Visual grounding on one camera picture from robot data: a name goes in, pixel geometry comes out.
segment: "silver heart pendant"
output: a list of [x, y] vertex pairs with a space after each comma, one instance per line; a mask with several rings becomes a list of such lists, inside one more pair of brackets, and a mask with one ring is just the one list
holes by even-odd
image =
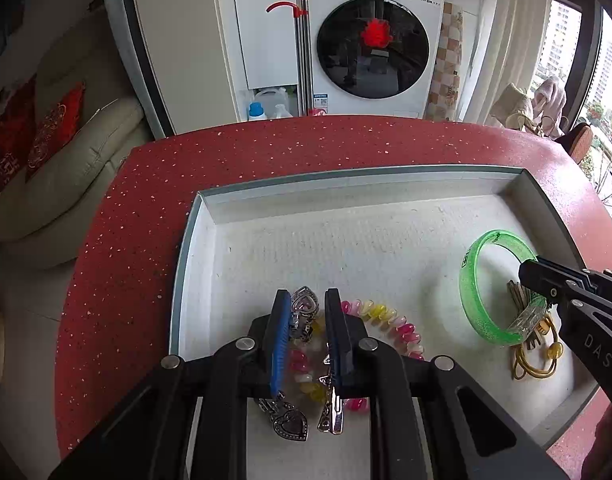
[[286, 440], [306, 442], [308, 438], [308, 420], [297, 408], [288, 410], [283, 415], [273, 419], [275, 433]]

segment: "beaded bracelet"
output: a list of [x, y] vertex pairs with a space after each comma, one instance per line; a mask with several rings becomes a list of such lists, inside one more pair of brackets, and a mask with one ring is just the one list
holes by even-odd
[[[388, 324], [391, 328], [389, 336], [395, 340], [396, 344], [404, 345], [404, 355], [424, 360], [424, 346], [421, 344], [421, 336], [416, 332], [415, 325], [409, 323], [406, 316], [398, 316], [396, 309], [384, 304], [375, 304], [371, 300], [342, 301], [341, 307], [345, 314], [360, 317], [364, 322]], [[289, 369], [293, 372], [293, 379], [298, 383], [300, 390], [313, 401], [324, 404], [328, 393], [328, 387], [324, 384], [327, 376], [315, 380], [313, 366], [305, 352], [309, 347], [315, 351], [321, 350], [317, 338], [326, 332], [324, 316], [316, 317], [311, 327], [312, 335], [315, 338], [309, 341], [293, 340], [294, 348], [289, 350]], [[366, 412], [369, 408], [368, 399], [347, 399], [344, 405], [352, 412]]]

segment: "white cabinet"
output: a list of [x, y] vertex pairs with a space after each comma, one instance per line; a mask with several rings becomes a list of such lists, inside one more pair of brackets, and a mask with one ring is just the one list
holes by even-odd
[[294, 19], [289, 7], [266, 12], [279, 1], [235, 0], [240, 27], [241, 51], [248, 88], [297, 84]]
[[216, 0], [135, 0], [142, 36], [173, 130], [236, 122]]

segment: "silver jewelry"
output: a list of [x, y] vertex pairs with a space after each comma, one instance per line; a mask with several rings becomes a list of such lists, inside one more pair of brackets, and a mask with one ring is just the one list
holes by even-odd
[[291, 296], [291, 319], [289, 336], [307, 343], [312, 337], [312, 322], [320, 311], [320, 302], [315, 293], [307, 286], [302, 286]]
[[273, 430], [281, 438], [295, 442], [306, 442], [308, 438], [308, 420], [295, 406], [284, 400], [280, 390], [276, 399], [255, 399], [257, 405], [268, 414]]
[[327, 354], [323, 363], [328, 365], [328, 374], [320, 377], [320, 383], [327, 389], [326, 403], [321, 410], [320, 422], [317, 429], [321, 433], [332, 433], [340, 435], [344, 431], [344, 401], [337, 395], [333, 386], [333, 378], [330, 371], [330, 354]]

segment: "glittery green bracelet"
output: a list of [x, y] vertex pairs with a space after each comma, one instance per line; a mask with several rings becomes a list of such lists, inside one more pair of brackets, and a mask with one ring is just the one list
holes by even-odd
[[546, 314], [546, 299], [531, 293], [528, 307], [511, 323], [506, 330], [500, 329], [486, 312], [481, 303], [477, 286], [477, 260], [481, 248], [495, 244], [509, 250], [520, 263], [535, 260], [531, 248], [518, 236], [509, 231], [494, 230], [478, 238], [464, 256], [460, 270], [460, 296], [466, 317], [477, 333], [486, 341], [500, 346], [521, 344], [531, 334], [537, 323]]

